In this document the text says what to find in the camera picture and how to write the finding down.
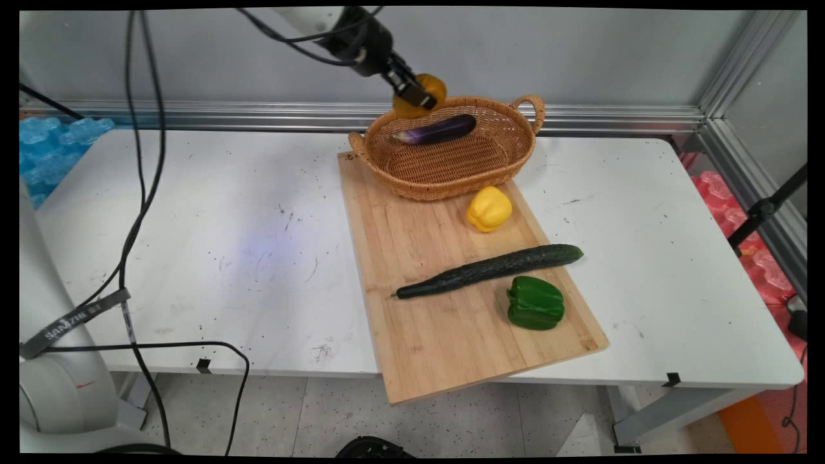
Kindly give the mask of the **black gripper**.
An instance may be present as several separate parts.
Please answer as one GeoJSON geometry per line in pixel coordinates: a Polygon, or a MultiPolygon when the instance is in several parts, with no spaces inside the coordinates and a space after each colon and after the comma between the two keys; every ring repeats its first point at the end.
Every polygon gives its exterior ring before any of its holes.
{"type": "Polygon", "coordinates": [[[412,68],[399,55],[391,64],[394,39],[389,30],[371,17],[365,8],[344,8],[333,26],[343,30],[320,40],[320,47],[341,62],[350,62],[350,69],[363,77],[385,75],[385,81],[393,88],[393,108],[405,105],[410,108],[435,109],[438,100],[425,90],[412,68]]]}

